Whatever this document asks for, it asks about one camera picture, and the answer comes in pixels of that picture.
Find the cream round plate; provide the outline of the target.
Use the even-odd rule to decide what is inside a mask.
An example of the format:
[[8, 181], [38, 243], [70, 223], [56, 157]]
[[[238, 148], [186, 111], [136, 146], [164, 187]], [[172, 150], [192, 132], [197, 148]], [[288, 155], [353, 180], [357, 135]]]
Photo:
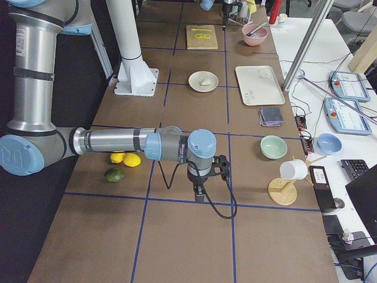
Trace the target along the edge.
[[213, 91], [218, 86], [218, 83], [217, 76], [209, 71], [197, 71], [188, 78], [189, 86], [201, 93]]

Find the white bear tray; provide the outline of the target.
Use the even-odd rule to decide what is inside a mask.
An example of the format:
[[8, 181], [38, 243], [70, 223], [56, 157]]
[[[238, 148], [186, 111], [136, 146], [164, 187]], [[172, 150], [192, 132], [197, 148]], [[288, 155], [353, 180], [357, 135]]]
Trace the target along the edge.
[[235, 72], [242, 101], [246, 106], [273, 106], [285, 103], [271, 66], [237, 66]]

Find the cup rack with cups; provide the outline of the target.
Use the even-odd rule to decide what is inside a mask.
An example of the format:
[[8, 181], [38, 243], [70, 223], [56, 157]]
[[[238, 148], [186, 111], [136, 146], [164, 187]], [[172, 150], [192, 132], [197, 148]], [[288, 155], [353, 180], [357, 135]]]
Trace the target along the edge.
[[256, 2], [255, 1], [237, 1], [237, 6], [233, 7], [232, 13], [229, 15], [228, 22], [237, 25], [247, 25], [253, 22], [252, 14], [257, 11]]

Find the bamboo cutting board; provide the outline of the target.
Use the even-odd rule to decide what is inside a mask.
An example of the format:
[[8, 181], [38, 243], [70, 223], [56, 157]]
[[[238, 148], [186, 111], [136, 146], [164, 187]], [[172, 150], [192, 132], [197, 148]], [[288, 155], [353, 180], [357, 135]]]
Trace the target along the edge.
[[[211, 29], [208, 31], [191, 31], [190, 28], [207, 28]], [[210, 34], [210, 38], [199, 38], [195, 39], [195, 34]], [[186, 40], [188, 50], [217, 50], [217, 38], [214, 25], [187, 25], [186, 26]]]

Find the yellow plastic knife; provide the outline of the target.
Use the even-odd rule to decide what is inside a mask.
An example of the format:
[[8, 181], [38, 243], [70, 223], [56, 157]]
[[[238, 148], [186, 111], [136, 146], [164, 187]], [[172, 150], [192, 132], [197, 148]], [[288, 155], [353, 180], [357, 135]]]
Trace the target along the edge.
[[211, 32], [212, 30], [211, 29], [207, 29], [207, 28], [190, 28], [191, 31], [208, 31], [208, 32]]

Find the pink bowl with ice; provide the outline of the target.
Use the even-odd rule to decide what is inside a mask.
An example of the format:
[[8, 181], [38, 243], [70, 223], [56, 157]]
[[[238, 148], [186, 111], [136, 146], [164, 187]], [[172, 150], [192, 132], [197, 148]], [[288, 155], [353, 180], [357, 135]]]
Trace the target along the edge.
[[261, 29], [256, 31], [254, 34], [247, 36], [248, 33], [252, 32], [257, 27], [258, 25], [250, 24], [250, 25], [245, 25], [242, 28], [243, 41], [251, 47], [255, 47], [263, 43], [263, 41], [267, 38], [269, 34], [268, 30], [265, 27], [262, 27]]

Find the metal black-tipped tongs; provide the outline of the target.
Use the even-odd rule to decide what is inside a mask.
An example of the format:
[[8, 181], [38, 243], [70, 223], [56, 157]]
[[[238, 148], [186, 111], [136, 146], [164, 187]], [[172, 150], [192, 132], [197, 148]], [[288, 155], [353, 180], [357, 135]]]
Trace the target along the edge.
[[258, 25], [255, 29], [251, 30], [246, 34], [246, 36], [251, 37], [254, 33], [256, 33], [258, 30], [263, 28], [267, 24], [267, 21], [262, 22], [260, 25]]

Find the white small cup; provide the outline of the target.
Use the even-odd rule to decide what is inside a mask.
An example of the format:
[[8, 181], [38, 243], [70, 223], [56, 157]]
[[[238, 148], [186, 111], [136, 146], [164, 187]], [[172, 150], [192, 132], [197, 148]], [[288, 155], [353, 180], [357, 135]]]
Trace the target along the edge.
[[284, 14], [284, 13], [279, 14], [278, 25], [283, 25], [286, 22], [287, 18], [288, 18], [287, 14]]

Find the yellow lemon lower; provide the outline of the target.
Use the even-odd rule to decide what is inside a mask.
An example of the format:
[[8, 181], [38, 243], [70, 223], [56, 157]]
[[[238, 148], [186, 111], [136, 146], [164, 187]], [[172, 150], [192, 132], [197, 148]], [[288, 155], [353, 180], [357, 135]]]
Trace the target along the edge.
[[135, 153], [126, 153], [123, 157], [123, 163], [128, 167], [137, 167], [141, 164], [141, 158]]

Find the yellow lemon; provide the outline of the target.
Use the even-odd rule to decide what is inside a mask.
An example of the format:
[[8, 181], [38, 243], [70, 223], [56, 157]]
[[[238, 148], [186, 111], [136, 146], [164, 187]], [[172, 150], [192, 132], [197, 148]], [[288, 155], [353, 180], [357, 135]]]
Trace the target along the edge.
[[125, 152], [112, 152], [110, 154], [110, 161], [112, 164], [119, 164], [123, 162]]
[[141, 164], [141, 158], [135, 153], [126, 153], [123, 157], [123, 163], [128, 167], [137, 167]]

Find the wooden cup stand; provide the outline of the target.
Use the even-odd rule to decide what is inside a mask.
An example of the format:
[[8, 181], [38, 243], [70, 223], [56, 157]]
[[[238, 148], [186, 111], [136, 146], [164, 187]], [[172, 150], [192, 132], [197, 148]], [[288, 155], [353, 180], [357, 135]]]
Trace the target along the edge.
[[[322, 156], [318, 159], [312, 161], [304, 161], [307, 165], [307, 168], [315, 162], [318, 162], [322, 159], [326, 158], [326, 156]], [[306, 177], [304, 178], [310, 185], [313, 183]], [[297, 190], [294, 186], [294, 182], [297, 180], [286, 180], [282, 179], [281, 177], [275, 178], [270, 181], [267, 191], [270, 198], [277, 204], [288, 206], [293, 204], [297, 199]]]

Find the green bowl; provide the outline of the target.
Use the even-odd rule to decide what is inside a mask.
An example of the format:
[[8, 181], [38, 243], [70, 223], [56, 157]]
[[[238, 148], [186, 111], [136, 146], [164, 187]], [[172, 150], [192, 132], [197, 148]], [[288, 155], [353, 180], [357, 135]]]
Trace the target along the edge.
[[260, 149], [265, 157], [276, 160], [286, 155], [287, 144], [278, 136], [265, 136], [260, 141]]

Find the yellow lemon upper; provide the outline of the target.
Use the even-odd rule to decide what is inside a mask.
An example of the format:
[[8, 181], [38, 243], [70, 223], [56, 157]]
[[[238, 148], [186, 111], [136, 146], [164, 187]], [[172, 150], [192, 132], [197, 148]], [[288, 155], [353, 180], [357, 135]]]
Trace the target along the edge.
[[110, 154], [110, 161], [112, 164], [119, 164], [123, 162], [125, 152], [112, 152]]

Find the purple folded cloth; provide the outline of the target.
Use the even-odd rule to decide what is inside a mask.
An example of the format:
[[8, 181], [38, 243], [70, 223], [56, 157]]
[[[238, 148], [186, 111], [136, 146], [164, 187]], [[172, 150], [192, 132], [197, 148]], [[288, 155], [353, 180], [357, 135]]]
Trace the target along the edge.
[[284, 121], [265, 121], [262, 118], [260, 119], [260, 124], [265, 127], [280, 127]]

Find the white cup on stand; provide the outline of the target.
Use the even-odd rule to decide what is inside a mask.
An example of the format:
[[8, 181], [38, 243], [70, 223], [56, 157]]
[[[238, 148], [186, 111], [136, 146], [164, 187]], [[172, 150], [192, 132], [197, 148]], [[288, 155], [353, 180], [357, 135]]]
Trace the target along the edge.
[[306, 163], [300, 159], [283, 162], [279, 171], [280, 177], [286, 180], [301, 180], [308, 174]]

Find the grey folded cloth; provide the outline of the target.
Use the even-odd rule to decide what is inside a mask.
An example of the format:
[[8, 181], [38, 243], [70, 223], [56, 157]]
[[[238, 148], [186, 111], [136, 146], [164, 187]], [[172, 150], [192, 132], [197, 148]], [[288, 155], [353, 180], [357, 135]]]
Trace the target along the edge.
[[259, 122], [261, 118], [265, 121], [284, 121], [280, 109], [276, 107], [262, 107], [259, 110]]

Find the orange black connector lower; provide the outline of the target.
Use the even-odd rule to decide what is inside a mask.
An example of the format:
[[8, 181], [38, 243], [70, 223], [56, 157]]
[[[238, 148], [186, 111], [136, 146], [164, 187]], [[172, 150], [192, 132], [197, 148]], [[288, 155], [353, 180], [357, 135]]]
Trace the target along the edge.
[[299, 135], [305, 156], [314, 153], [312, 135], [305, 130], [301, 131]]

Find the orange black connector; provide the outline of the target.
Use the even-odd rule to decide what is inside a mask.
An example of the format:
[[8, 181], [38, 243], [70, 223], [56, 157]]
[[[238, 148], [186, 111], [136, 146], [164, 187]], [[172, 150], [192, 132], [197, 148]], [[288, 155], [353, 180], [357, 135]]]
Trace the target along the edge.
[[297, 128], [299, 130], [306, 130], [307, 129], [306, 116], [305, 115], [295, 116], [295, 122], [296, 122]]
[[305, 156], [314, 153], [312, 135], [305, 130], [301, 131], [299, 135]]

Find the orange black connector upper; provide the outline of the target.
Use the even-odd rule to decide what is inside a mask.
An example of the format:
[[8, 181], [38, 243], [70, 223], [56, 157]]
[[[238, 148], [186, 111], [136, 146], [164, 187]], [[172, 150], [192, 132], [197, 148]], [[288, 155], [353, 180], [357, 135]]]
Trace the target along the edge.
[[295, 122], [296, 122], [297, 128], [299, 130], [306, 130], [307, 129], [306, 116], [305, 115], [295, 116]]

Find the black box device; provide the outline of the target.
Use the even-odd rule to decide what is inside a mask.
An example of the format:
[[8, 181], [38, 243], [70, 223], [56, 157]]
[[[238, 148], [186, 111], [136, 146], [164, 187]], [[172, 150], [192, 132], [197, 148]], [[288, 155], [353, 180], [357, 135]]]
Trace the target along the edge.
[[323, 166], [311, 165], [309, 167], [309, 173], [320, 211], [324, 213], [335, 211], [336, 205], [325, 168]]

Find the blue bowl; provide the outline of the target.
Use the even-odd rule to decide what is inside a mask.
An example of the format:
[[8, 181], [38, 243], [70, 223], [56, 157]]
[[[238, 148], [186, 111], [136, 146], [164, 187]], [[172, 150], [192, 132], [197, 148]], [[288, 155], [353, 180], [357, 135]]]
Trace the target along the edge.
[[318, 149], [325, 155], [332, 155], [342, 150], [341, 141], [329, 133], [320, 134], [317, 139]]

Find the teach pendant upper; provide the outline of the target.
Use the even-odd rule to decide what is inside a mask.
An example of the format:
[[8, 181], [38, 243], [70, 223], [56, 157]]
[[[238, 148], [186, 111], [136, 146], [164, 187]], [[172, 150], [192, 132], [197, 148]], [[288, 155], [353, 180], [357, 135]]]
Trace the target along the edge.
[[365, 85], [366, 79], [359, 73], [331, 71], [329, 79], [334, 94], [339, 98], [352, 98], [363, 103], [371, 100]]

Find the teach pendant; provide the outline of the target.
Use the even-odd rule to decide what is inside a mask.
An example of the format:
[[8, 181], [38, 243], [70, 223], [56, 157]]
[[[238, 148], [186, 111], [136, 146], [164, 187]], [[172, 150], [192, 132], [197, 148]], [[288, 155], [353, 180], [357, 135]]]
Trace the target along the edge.
[[329, 79], [334, 94], [339, 98], [352, 98], [363, 103], [371, 100], [365, 85], [366, 79], [359, 73], [331, 71]]
[[337, 133], [361, 136], [372, 134], [367, 119], [337, 99], [325, 98], [324, 111], [328, 122]]

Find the black computer mouse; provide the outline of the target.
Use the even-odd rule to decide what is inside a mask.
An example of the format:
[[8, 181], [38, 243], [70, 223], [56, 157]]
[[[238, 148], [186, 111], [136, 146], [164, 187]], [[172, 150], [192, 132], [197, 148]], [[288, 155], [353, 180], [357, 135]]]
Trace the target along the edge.
[[345, 203], [342, 199], [334, 198], [333, 200], [334, 200], [336, 209], [342, 209], [345, 207]]

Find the teach pendant lower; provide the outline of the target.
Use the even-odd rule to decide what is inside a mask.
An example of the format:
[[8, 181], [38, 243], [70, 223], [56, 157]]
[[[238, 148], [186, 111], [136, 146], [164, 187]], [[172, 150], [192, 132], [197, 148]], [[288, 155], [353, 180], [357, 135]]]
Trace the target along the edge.
[[328, 122], [337, 133], [361, 136], [372, 134], [367, 119], [337, 99], [325, 98], [324, 111]]

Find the black keyboard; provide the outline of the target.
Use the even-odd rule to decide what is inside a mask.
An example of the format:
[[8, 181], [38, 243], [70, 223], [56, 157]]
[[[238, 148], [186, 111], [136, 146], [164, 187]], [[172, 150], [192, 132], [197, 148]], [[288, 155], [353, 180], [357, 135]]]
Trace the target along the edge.
[[340, 162], [349, 180], [357, 179], [369, 170], [368, 165], [362, 159], [342, 159]]

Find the black monitor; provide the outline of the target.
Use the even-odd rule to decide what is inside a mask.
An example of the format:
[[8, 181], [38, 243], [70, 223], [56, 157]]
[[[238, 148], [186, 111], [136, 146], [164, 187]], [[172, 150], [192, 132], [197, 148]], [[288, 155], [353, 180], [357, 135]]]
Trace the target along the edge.
[[349, 182], [345, 188], [362, 223], [370, 236], [376, 237], [376, 165], [356, 179]]

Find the aluminium frame post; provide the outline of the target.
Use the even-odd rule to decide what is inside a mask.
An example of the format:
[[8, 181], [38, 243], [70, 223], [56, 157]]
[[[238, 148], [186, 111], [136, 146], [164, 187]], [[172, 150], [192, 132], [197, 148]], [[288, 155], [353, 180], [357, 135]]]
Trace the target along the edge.
[[313, 40], [319, 32], [323, 21], [327, 17], [328, 12], [330, 11], [333, 5], [333, 2], [334, 0], [320, 1], [318, 7], [315, 9], [314, 17], [311, 20], [311, 23], [306, 31], [303, 41], [301, 42], [298, 52], [282, 85], [283, 91], [289, 91], [293, 83], [293, 80], [295, 79], [307, 55], [307, 52], [309, 51], [309, 48], [312, 45]]

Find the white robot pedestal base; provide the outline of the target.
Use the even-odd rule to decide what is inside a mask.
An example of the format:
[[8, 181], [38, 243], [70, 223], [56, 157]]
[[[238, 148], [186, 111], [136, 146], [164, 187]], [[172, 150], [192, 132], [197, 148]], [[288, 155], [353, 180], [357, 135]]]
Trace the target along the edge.
[[107, 8], [120, 50], [122, 63], [115, 94], [152, 97], [159, 70], [149, 68], [143, 59], [131, 1], [107, 1]]

